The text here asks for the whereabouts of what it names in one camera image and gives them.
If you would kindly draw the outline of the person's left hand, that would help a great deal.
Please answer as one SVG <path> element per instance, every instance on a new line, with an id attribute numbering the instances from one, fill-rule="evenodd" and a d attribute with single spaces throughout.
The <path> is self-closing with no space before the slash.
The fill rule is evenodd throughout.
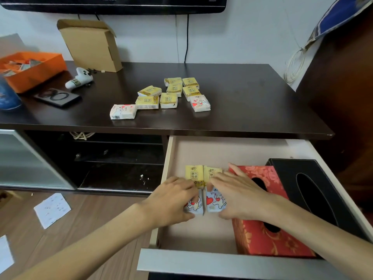
<path id="1" fill-rule="evenodd" d="M 141 224 L 146 231 L 182 222 L 182 209 L 188 201 L 197 201 L 198 188 L 190 179 L 170 177 L 141 202 Z"/>

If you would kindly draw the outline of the white heart print tissue packet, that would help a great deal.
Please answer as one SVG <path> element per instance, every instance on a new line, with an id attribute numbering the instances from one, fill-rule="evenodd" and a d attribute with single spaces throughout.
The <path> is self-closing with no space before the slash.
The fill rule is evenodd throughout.
<path id="1" fill-rule="evenodd" d="M 191 96 L 189 98 L 189 102 L 193 108 L 193 111 L 196 113 L 211 111 L 211 105 L 205 95 Z"/>
<path id="2" fill-rule="evenodd" d="M 203 215 L 204 214 L 204 208 L 203 208 L 203 190 L 202 189 L 199 189 L 199 195 L 198 195 L 198 199 L 196 202 L 193 202 L 193 201 L 188 201 L 188 203 L 186 203 L 184 205 L 184 208 L 183 208 L 183 211 L 184 212 L 191 212 L 193 214 L 197 214 L 197 215 Z"/>
<path id="3" fill-rule="evenodd" d="M 226 208 L 226 199 L 222 196 L 221 192 L 215 187 L 209 192 L 206 192 L 206 209 L 207 212 L 221 212 Z"/>
<path id="4" fill-rule="evenodd" d="M 110 110 L 110 119 L 134 119 L 137 113 L 135 104 L 115 104 Z"/>

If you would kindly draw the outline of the person's right forearm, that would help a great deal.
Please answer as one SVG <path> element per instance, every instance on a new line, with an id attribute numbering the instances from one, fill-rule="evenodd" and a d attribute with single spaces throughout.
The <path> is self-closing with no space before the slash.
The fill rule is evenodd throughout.
<path id="1" fill-rule="evenodd" d="M 354 280 L 373 280 L 373 244 L 311 214 L 278 195 L 266 222 L 284 229 Z"/>

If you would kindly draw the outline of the person's left forearm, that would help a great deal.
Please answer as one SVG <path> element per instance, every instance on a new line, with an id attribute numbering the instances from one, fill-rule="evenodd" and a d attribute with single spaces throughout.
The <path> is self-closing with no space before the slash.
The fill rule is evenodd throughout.
<path id="1" fill-rule="evenodd" d="M 108 259 L 154 228 L 151 198 L 136 203 L 81 240 L 21 273 L 13 280 L 86 280 Z"/>

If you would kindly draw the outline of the white drawer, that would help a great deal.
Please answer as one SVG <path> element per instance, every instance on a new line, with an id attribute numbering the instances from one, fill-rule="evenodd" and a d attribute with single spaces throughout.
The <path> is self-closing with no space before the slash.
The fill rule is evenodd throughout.
<path id="1" fill-rule="evenodd" d="M 162 182 L 185 173 L 185 165 L 227 168 L 227 162 L 262 166 L 289 161 L 296 169 L 306 160 L 322 169 L 327 181 L 311 180 L 329 203 L 341 229 L 373 241 L 373 227 L 307 140 L 170 136 Z M 237 251 L 232 221 L 209 213 L 152 231 L 148 249 L 141 249 L 138 271 L 176 275 L 262 280 L 347 280 L 322 259 L 243 255 Z"/>

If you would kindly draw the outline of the red floral tissue box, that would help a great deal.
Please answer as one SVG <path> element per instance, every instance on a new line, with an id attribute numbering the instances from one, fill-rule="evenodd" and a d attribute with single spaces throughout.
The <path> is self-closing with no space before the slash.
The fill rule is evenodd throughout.
<path id="1" fill-rule="evenodd" d="M 273 166 L 238 166 L 269 193 L 286 199 L 288 195 Z M 313 250 L 271 224 L 256 220 L 232 219 L 238 254 L 290 258 L 316 258 Z"/>

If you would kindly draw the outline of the black leather tissue box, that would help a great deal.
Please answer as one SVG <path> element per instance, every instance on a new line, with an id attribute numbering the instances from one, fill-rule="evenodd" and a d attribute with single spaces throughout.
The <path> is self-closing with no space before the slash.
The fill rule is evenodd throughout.
<path id="1" fill-rule="evenodd" d="M 370 242 L 362 226 L 316 160 L 269 159 L 291 202 Z"/>

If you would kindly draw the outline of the dark brown wooden cabinet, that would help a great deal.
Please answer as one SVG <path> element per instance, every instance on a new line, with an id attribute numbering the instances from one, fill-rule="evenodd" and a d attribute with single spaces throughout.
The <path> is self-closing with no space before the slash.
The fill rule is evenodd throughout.
<path id="1" fill-rule="evenodd" d="M 171 135 L 199 137 L 239 137 L 266 139 L 328 140 L 333 131 L 301 102 L 294 90 L 268 64 L 177 64 L 123 62 L 117 73 L 93 71 L 94 82 L 76 89 L 81 97 L 66 108 L 42 103 L 34 98 L 50 88 L 62 90 L 76 74 L 68 71 L 21 95 L 23 107 L 0 111 L 0 130 L 26 131 L 43 150 L 49 150 L 68 179 L 70 188 L 84 192 L 120 192 L 145 195 L 156 182 L 130 178 L 150 170 L 150 178 L 160 179 L 164 163 L 160 150 L 154 158 L 136 146 L 133 158 L 109 154 L 82 154 L 77 146 L 67 150 L 59 139 L 65 132 L 94 132 L 93 146 L 104 144 L 158 145 Z M 166 76 L 195 77 L 211 111 L 196 113 L 184 95 L 177 108 L 140 110 L 135 119 L 111 120 L 113 104 L 135 103 L 137 92 L 154 85 L 165 90 Z"/>

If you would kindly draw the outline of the dark brown wooden wardrobe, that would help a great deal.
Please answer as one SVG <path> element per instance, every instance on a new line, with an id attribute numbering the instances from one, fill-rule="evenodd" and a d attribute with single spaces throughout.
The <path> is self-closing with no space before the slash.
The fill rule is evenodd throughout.
<path id="1" fill-rule="evenodd" d="M 335 133 L 315 149 L 373 212 L 373 4 L 324 37 L 296 93 Z"/>

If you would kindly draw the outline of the frosted glass cabinet door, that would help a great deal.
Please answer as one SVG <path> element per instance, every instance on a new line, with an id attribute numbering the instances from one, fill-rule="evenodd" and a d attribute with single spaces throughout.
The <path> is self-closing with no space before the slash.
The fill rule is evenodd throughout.
<path id="1" fill-rule="evenodd" d="M 1 128 L 0 187 L 56 191 L 77 188 L 25 132 Z"/>

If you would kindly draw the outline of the white game controller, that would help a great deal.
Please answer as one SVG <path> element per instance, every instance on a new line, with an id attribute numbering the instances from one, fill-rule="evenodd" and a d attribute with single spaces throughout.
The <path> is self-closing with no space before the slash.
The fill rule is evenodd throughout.
<path id="1" fill-rule="evenodd" d="M 91 83 L 94 80 L 90 71 L 81 67 L 77 67 L 76 71 L 77 76 L 75 76 L 72 80 L 69 80 L 65 84 L 65 88 L 68 90 L 79 88 L 81 86 Z"/>

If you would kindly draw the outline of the orange box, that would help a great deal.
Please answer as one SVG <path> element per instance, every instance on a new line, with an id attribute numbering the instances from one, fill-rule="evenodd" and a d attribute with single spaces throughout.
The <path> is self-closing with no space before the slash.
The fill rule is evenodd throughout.
<path id="1" fill-rule="evenodd" d="M 43 63 L 22 71 L 16 75 L 6 76 L 5 79 L 12 89 L 22 94 L 39 84 L 44 83 L 55 75 L 68 70 L 63 55 L 52 52 L 21 51 L 0 57 L 0 63 L 17 60 L 35 59 Z"/>

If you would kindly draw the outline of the black television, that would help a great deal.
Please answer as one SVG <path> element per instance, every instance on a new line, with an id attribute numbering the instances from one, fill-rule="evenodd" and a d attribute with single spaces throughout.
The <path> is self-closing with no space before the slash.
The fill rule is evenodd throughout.
<path id="1" fill-rule="evenodd" d="M 7 10 L 97 15 L 222 13 L 227 0 L 0 0 Z"/>

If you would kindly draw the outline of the blue plastic container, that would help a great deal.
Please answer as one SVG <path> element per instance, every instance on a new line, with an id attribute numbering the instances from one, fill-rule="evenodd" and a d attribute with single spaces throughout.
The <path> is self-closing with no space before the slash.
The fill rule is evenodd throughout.
<path id="1" fill-rule="evenodd" d="M 5 77 L 0 75 L 0 110 L 10 111 L 22 106 L 22 101 Z"/>

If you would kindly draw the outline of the pile of small sachets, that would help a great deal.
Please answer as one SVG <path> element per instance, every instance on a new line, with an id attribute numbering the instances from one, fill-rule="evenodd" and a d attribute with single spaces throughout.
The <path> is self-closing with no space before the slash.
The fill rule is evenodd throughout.
<path id="1" fill-rule="evenodd" d="M 25 71 L 31 67 L 37 66 L 43 63 L 43 61 L 28 59 L 28 60 L 17 60 L 0 63 L 0 74 L 3 76 L 16 75 L 22 71 Z"/>

